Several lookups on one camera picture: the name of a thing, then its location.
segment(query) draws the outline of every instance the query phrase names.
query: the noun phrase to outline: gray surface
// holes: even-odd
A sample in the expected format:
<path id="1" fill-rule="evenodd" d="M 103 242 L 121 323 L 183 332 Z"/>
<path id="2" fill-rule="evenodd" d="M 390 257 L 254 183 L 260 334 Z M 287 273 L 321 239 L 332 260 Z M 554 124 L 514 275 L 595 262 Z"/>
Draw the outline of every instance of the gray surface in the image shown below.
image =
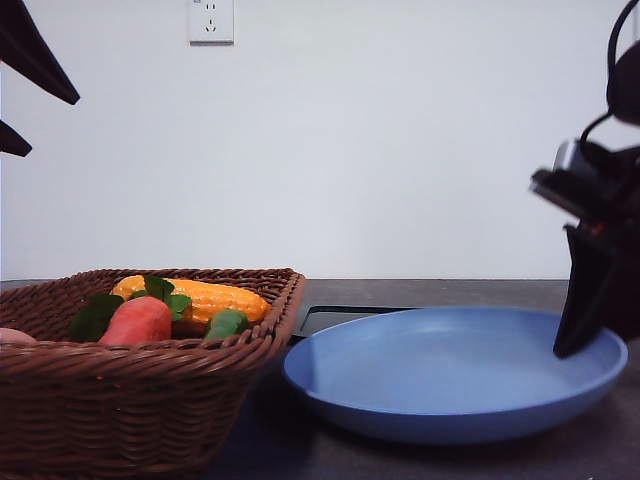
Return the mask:
<path id="1" fill-rule="evenodd" d="M 16 283 L 4 283 L 3 287 Z M 560 311 L 563 281 L 310 280 L 312 305 L 514 305 Z M 640 478 L 640 342 L 613 391 L 549 432 L 473 447 L 368 440 L 312 416 L 274 361 L 262 372 L 207 480 L 635 480 Z"/>

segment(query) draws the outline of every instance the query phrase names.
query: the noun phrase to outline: dark countertop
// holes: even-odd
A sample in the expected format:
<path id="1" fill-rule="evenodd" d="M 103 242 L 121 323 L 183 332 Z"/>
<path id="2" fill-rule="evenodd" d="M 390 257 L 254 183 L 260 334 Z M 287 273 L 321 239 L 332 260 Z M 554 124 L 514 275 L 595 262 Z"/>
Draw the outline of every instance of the dark countertop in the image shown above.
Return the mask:
<path id="1" fill-rule="evenodd" d="M 3 282 L 3 288 L 33 282 Z M 311 306 L 514 305 L 561 311 L 565 281 L 309 280 Z M 305 331 L 320 327 L 307 321 Z M 203 479 L 634 480 L 640 478 L 640 342 L 615 388 L 549 432 L 491 445 L 416 447 L 369 440 L 311 415 L 280 374 L 280 359 L 252 386 Z"/>

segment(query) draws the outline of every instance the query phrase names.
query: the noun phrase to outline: brown wicker basket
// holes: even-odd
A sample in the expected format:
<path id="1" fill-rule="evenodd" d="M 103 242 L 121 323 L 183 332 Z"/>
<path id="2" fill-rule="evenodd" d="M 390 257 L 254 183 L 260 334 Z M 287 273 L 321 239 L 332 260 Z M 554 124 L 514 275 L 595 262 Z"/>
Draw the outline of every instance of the brown wicker basket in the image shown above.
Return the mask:
<path id="1" fill-rule="evenodd" d="M 68 341 L 87 297 L 150 273 L 252 290 L 272 304 L 222 340 L 131 347 Z M 293 270 L 96 270 L 0 295 L 0 478 L 192 478 L 222 446 L 257 370 L 287 343 L 304 277 Z"/>

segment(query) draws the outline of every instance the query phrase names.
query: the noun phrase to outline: wall outlet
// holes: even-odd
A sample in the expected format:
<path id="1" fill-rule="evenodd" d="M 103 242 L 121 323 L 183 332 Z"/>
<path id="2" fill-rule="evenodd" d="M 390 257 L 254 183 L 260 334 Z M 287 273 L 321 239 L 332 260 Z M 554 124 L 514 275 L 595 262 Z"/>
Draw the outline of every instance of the wall outlet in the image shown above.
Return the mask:
<path id="1" fill-rule="evenodd" d="M 233 44 L 233 0 L 189 0 L 192 45 Z"/>

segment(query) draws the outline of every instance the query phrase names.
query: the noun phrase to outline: green vegetable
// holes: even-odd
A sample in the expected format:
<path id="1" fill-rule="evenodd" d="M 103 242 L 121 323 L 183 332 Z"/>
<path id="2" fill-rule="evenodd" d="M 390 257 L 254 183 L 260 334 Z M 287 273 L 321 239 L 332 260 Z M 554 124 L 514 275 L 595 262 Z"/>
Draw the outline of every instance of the green vegetable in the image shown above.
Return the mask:
<path id="1" fill-rule="evenodd" d="M 240 333 L 249 326 L 244 312 L 226 308 L 212 315 L 204 331 L 204 339 L 225 338 Z"/>
<path id="2" fill-rule="evenodd" d="M 93 295 L 69 324 L 69 337 L 75 342 L 97 342 L 107 331 L 109 320 L 124 303 L 120 295 Z"/>
<path id="3" fill-rule="evenodd" d="M 133 292 L 131 297 L 129 297 L 129 300 L 132 298 L 142 297 L 144 295 L 156 297 L 167 304 L 171 310 L 172 320 L 180 320 L 184 309 L 191 305 L 191 297 L 181 293 L 172 295 L 171 292 L 173 292 L 175 287 L 171 282 L 168 282 L 164 278 L 155 277 L 153 275 L 143 275 L 143 278 L 145 290 Z"/>

